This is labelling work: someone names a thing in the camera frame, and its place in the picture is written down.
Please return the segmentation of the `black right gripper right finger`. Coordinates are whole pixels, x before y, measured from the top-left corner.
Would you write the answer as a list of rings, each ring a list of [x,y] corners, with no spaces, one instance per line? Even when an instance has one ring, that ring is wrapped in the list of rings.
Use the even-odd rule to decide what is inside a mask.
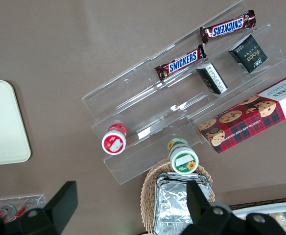
[[[272,217],[250,213],[245,220],[236,217],[224,204],[210,203],[198,184],[187,182],[187,206],[192,224],[183,235],[285,235],[286,232]]]

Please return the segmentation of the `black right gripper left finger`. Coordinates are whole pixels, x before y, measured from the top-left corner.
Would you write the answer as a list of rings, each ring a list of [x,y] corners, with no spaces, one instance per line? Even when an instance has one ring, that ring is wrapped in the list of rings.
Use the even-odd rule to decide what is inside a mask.
[[[77,206],[77,183],[67,181],[43,208],[30,209],[6,224],[0,218],[0,235],[60,235]]]

